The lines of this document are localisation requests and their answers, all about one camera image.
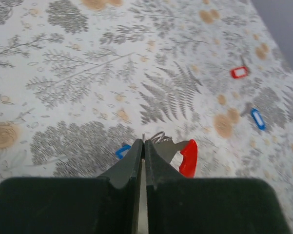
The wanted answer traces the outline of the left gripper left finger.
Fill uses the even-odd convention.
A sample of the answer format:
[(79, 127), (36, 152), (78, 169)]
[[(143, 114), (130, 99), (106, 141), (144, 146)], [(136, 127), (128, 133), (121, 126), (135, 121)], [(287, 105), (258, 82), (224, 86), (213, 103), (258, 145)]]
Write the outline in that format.
[(97, 177), (0, 183), (0, 234), (137, 233), (143, 143)]

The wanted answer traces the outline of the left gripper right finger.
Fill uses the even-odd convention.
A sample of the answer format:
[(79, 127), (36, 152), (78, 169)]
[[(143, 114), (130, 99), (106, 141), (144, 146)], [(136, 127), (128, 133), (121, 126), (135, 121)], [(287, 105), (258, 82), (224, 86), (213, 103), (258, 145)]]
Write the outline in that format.
[(145, 142), (151, 234), (288, 234), (274, 189), (258, 178), (186, 178)]

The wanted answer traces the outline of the blue key tag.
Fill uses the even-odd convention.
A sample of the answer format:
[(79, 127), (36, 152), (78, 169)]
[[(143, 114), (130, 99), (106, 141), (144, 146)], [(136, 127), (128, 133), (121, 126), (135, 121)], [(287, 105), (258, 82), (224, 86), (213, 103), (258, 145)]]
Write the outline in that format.
[(124, 144), (121, 148), (119, 148), (115, 152), (115, 155), (117, 156), (118, 159), (122, 159), (130, 149), (131, 149), (130, 145)]
[(261, 113), (259, 112), (259, 110), (250, 102), (246, 102), (244, 110), (240, 113), (240, 116), (243, 117), (245, 115), (249, 114), (255, 124), (257, 125), (258, 129), (264, 131), (266, 130), (266, 123), (261, 115)]

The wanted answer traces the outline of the red key tag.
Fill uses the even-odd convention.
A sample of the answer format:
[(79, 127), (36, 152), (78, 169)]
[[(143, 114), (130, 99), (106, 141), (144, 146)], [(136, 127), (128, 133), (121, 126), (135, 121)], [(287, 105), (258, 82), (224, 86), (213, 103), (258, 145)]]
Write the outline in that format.
[(233, 79), (244, 78), (249, 75), (249, 68), (246, 66), (243, 56), (240, 56), (241, 66), (231, 70), (231, 77)]

